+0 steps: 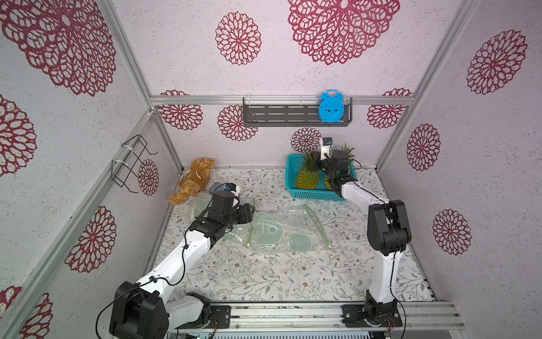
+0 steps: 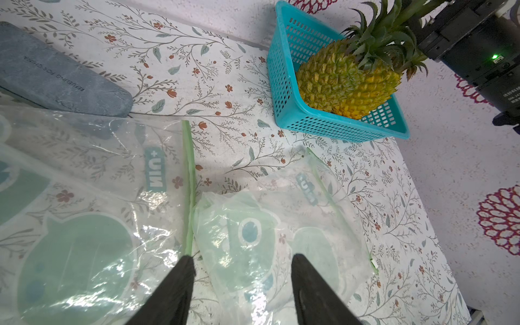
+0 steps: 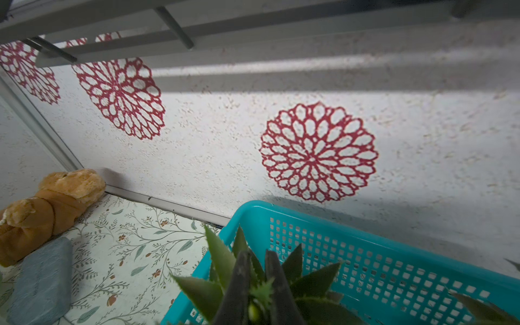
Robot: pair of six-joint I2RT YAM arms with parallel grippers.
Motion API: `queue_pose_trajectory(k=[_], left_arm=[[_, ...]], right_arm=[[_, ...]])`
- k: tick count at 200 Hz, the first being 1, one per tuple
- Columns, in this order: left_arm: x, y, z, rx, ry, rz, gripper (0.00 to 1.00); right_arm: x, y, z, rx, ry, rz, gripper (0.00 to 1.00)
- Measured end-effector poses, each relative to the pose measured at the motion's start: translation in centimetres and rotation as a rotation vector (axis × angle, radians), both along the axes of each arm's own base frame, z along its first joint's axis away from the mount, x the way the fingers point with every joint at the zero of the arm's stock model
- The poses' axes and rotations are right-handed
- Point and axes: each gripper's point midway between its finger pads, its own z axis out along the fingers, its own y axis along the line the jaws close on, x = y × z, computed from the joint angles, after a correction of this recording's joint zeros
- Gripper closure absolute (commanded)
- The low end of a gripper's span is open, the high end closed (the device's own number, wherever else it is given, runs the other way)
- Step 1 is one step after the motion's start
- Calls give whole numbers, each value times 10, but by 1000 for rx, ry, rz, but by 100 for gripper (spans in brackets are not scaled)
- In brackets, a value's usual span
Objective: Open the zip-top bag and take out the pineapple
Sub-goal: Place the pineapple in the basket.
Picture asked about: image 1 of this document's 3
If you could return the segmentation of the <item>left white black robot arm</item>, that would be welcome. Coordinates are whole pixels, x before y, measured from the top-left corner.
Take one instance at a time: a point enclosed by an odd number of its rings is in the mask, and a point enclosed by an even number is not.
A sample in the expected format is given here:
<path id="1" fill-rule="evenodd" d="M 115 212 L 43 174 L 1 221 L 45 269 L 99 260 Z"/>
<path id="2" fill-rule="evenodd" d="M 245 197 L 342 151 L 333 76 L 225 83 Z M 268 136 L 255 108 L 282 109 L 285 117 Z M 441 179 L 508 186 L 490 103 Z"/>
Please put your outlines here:
<path id="1" fill-rule="evenodd" d="M 115 338 L 165 338 L 188 323 L 212 320 L 210 300 L 189 293 L 177 302 L 169 298 L 186 273 L 237 225 L 252 222 L 255 206 L 244 203 L 231 184 L 221 184 L 206 208 L 183 234 L 182 242 L 138 281 L 123 282 L 107 305 L 109 332 Z"/>

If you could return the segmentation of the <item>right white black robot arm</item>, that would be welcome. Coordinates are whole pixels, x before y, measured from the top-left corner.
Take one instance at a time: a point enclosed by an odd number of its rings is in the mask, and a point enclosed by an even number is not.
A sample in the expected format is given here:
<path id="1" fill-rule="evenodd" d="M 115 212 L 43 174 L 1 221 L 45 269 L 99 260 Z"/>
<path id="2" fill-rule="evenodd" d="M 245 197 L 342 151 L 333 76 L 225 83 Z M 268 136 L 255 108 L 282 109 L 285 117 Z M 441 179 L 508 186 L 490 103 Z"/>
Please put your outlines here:
<path id="1" fill-rule="evenodd" d="M 371 285 L 361 311 L 348 316 L 344 323 L 363 321 L 369 326 L 392 326 L 399 318 L 400 302 L 395 294 L 399 263 L 407 245 L 412 241 L 407 209 L 401 200 L 384 199 L 363 188 L 350 170 L 350 156 L 344 151 L 323 146 L 310 152 L 309 168 L 325 174 L 332 192 L 368 214 L 366 237 L 375 251 Z"/>

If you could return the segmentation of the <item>brownish pineapple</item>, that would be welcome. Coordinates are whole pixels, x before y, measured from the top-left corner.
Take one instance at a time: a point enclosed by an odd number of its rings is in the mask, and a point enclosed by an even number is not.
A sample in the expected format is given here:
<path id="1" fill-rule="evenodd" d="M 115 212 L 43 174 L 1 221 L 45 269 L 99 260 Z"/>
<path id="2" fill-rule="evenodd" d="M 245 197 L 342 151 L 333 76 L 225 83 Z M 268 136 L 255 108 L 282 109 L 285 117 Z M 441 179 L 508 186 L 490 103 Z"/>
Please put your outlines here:
<path id="1" fill-rule="evenodd" d="M 315 190 L 319 183 L 319 171 L 314 167 L 316 156 L 313 152 L 305 153 L 302 167 L 296 177 L 296 188 L 303 190 Z"/>

